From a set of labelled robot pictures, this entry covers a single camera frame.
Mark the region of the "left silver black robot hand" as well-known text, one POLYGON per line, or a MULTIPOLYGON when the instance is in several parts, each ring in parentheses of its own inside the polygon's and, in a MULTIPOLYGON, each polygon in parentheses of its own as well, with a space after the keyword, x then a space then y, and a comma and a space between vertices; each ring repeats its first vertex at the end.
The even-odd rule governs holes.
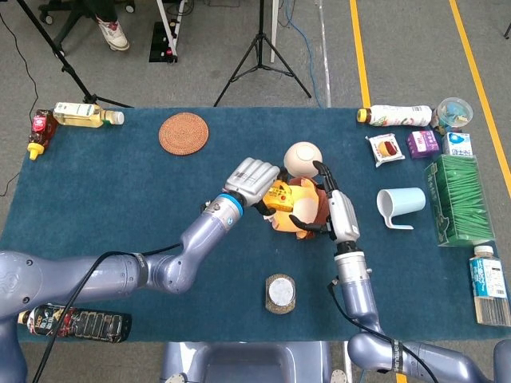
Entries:
POLYGON ((279 174, 279 167, 247 157, 227 178, 223 190, 239 200, 243 207, 254 207, 261 215, 271 216, 276 209, 266 205, 263 198, 279 174))

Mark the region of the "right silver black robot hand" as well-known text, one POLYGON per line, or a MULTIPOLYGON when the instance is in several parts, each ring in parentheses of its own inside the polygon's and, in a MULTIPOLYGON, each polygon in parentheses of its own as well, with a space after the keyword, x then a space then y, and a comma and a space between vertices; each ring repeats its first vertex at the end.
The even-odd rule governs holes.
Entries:
POLYGON ((289 215, 289 218, 301 230, 328 233, 338 248, 344 248, 344 252, 356 251, 356 241, 360 234, 351 200, 339 190, 328 166, 318 160, 313 160, 312 163, 323 177, 323 190, 326 192, 329 208, 327 221, 320 225, 305 223, 294 215, 289 215))

